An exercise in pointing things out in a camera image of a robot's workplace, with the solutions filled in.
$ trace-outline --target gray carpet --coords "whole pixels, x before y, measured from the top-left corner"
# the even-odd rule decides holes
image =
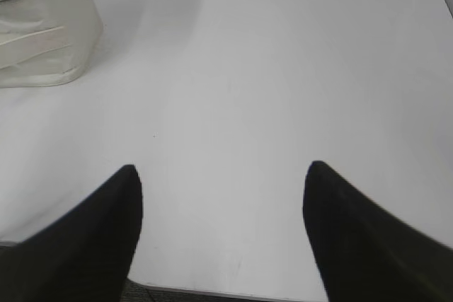
[[[7,247],[0,246],[0,255]],[[238,298],[148,290],[127,280],[121,302],[244,302]]]

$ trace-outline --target white bag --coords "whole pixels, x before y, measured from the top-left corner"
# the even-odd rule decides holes
[[[0,88],[73,81],[102,31],[93,0],[0,0]]]

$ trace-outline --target white handbag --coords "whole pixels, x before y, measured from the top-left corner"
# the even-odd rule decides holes
[[[93,0],[0,0],[0,88],[73,81],[102,31]]]

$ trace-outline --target floor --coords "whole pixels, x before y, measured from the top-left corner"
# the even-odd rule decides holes
[[[0,246],[0,255],[7,247]],[[127,280],[121,302],[241,302],[238,298],[214,297],[168,291],[149,290]]]

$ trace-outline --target bag strap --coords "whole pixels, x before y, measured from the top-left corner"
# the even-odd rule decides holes
[[[69,35],[64,26],[0,43],[0,69],[70,45]]]

